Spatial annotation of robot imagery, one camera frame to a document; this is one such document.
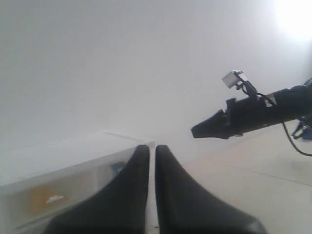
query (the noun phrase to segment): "white shelf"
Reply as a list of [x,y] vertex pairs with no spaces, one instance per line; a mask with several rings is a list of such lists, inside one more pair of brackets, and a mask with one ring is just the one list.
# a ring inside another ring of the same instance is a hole
[[149,140],[109,132],[0,152],[0,193],[10,194],[117,160]]

